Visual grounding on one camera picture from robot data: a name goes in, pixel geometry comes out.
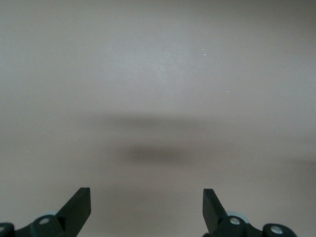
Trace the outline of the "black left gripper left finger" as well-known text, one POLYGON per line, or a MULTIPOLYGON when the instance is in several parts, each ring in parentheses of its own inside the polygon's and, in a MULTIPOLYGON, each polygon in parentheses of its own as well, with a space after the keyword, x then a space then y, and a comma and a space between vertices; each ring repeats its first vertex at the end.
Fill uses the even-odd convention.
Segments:
POLYGON ((55 215, 14 231, 15 237, 76 237, 91 214, 90 188, 79 188, 55 215))

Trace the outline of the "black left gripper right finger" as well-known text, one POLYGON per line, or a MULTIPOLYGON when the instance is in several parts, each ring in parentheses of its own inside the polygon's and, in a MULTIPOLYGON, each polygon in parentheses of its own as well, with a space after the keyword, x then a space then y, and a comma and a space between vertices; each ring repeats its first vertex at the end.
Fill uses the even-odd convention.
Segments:
POLYGON ((208 229, 206 237, 262 237, 248 219, 237 212, 227 212, 213 189, 203 190, 203 218, 208 229))

